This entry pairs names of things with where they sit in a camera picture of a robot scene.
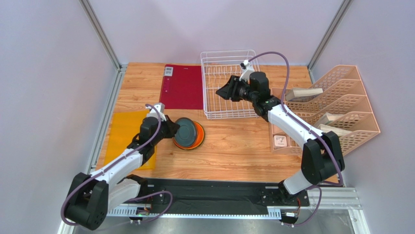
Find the black base mat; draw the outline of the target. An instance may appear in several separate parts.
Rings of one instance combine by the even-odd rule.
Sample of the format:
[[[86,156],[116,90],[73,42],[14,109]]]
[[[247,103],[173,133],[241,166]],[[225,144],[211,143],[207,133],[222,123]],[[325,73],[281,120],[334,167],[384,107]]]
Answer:
[[[265,215],[268,206],[309,207],[307,192],[282,197],[277,183],[149,178],[138,203],[156,214]]]

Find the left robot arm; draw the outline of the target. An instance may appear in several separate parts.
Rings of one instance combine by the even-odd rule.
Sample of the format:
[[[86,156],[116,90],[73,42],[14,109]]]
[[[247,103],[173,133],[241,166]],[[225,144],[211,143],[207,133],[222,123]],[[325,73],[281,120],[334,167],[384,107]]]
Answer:
[[[62,221],[96,230],[109,211],[137,198],[146,181],[129,173],[145,164],[156,145],[173,138],[179,128],[169,117],[144,118],[140,132],[120,156],[92,174],[75,175],[60,210]]]

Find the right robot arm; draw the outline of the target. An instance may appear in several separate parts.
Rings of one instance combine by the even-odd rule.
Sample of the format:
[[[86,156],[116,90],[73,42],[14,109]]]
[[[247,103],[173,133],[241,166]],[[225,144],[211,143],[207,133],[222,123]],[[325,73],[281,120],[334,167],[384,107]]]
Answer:
[[[271,94],[269,80],[264,72],[253,72],[248,81],[231,76],[216,94],[225,100],[248,101],[255,113],[265,121],[288,134],[302,148],[300,170],[279,183],[284,196],[317,186],[345,168],[339,136],[323,132],[306,123],[289,110],[282,98]]]

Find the red folder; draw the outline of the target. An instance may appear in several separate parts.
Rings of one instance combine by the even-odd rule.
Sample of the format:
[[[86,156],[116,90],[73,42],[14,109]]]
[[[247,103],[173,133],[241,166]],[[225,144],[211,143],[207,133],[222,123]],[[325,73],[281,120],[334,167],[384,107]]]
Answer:
[[[202,110],[201,66],[165,65],[159,102],[167,109]]]

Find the small white box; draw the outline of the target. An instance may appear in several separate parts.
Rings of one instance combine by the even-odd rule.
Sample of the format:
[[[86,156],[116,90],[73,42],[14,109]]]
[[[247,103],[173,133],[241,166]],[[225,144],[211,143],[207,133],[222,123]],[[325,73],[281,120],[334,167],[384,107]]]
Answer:
[[[288,140],[286,136],[274,135],[273,136],[273,148],[279,149],[288,146]]]

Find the pink file organizer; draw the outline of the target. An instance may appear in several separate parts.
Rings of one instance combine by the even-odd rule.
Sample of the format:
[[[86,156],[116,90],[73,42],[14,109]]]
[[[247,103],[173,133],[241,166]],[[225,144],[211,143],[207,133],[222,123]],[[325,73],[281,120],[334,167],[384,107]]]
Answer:
[[[323,93],[308,102],[286,101],[288,108],[314,125],[323,115],[340,117],[329,126],[350,131],[340,137],[343,155],[351,153],[380,133],[358,68],[353,65],[337,65],[311,85]]]

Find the yellow folder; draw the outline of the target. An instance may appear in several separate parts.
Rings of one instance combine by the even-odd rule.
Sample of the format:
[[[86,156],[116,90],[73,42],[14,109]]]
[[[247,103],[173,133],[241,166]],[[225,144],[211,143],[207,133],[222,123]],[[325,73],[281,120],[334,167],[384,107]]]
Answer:
[[[139,133],[141,123],[148,113],[148,110],[143,110],[115,113],[113,115],[104,165],[107,165],[124,152]]]

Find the orange plate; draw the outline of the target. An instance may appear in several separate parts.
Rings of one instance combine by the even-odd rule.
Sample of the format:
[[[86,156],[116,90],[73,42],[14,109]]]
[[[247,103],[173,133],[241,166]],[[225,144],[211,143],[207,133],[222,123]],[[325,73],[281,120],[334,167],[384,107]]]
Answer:
[[[200,123],[186,117],[177,119],[175,123],[180,126],[173,137],[173,142],[178,148],[193,150],[203,144],[206,133]]]

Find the dark grey plate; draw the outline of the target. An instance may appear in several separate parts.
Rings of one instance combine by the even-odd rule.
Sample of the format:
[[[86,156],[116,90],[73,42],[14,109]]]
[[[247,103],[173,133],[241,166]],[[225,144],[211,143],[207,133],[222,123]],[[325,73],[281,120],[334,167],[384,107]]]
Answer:
[[[182,117],[176,120],[176,123],[180,125],[175,137],[175,142],[184,148],[192,146],[197,140],[197,130],[195,123],[186,117]]]

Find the book in middle slot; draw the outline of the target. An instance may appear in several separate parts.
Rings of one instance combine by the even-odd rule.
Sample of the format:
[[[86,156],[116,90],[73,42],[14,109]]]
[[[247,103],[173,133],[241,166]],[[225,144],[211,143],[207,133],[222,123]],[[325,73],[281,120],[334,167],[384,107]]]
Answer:
[[[338,120],[339,118],[343,117],[344,114],[331,114],[325,113],[321,116],[314,124],[314,127],[319,127],[321,124],[328,125],[329,123]]]

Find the book in upper slot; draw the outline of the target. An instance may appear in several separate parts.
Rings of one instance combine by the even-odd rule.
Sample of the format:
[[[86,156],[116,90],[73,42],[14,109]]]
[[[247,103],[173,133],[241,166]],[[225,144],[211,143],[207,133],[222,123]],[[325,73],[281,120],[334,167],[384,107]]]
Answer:
[[[293,88],[285,94],[285,100],[293,102],[308,102],[322,93],[322,88]]]

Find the aluminium rail frame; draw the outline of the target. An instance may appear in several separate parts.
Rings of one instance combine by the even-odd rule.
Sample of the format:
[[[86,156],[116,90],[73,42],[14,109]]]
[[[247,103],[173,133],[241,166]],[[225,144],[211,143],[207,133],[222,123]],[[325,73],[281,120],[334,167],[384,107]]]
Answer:
[[[316,55],[340,0],[94,0],[94,17],[103,27],[121,64],[195,62],[212,50],[276,50],[304,65]],[[78,85],[65,85],[61,120],[75,130],[74,155],[63,166],[78,172],[89,166],[92,149],[108,108],[115,66],[91,18],[77,0],[58,0],[66,19],[62,58]]]

